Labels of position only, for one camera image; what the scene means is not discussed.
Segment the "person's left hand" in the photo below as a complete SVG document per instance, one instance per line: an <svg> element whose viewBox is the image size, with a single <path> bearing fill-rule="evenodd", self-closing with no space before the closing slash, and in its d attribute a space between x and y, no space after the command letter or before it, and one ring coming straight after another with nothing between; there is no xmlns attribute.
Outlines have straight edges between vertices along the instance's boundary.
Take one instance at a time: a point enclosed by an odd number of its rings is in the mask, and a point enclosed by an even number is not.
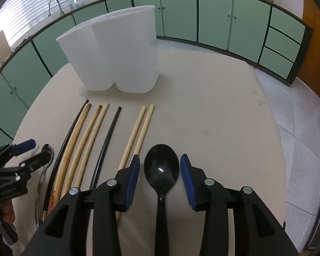
<svg viewBox="0 0 320 256"><path fill-rule="evenodd" d="M15 221L15 212L14 212L12 200L1 202L0 209L3 214L4 222L12 224Z"/></svg>

